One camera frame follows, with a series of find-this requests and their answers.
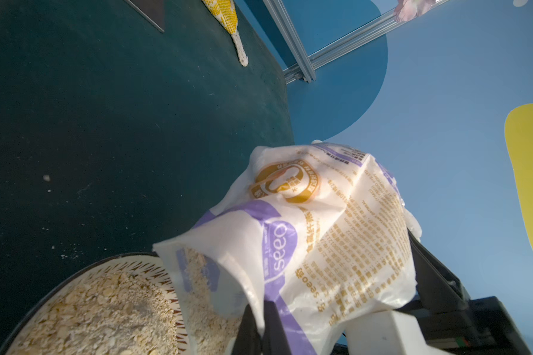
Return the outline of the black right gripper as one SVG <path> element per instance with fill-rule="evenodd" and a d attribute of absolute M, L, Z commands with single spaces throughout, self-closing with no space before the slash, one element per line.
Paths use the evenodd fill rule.
<path fill-rule="evenodd" d="M 503 303 L 497 297 L 473 300 L 460 280 L 410 236 L 417 294 L 395 310 L 418 321 L 426 343 L 445 354 L 530 354 Z M 350 354 L 335 345 L 334 354 Z"/>

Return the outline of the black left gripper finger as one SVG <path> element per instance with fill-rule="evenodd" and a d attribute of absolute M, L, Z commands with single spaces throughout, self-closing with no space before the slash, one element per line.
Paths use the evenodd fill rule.
<path fill-rule="evenodd" d="M 264 302 L 265 330 L 259 334 L 252 309 L 246 306 L 230 350 L 235 355 L 291 355 L 291 350 L 276 305 Z"/>

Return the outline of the white purple oats bag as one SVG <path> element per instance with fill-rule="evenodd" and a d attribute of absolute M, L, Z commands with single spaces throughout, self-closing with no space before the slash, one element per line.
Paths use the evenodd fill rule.
<path fill-rule="evenodd" d="M 203 329 L 250 309 L 266 330 L 275 303 L 292 354 L 329 354 L 349 321 L 416 293 L 406 209 L 374 156 L 313 143 L 255 148 L 223 200 L 155 244 L 192 347 L 220 354 L 235 331 Z"/>

